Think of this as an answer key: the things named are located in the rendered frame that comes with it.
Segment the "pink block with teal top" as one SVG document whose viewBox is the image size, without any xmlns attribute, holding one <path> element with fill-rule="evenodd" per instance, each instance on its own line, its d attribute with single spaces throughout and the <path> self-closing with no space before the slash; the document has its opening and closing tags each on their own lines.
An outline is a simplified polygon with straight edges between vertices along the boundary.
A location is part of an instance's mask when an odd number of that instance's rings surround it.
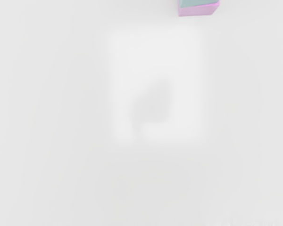
<svg viewBox="0 0 283 226">
<path fill-rule="evenodd" d="M 179 16 L 212 15 L 220 5 L 220 0 L 177 0 Z"/>
</svg>

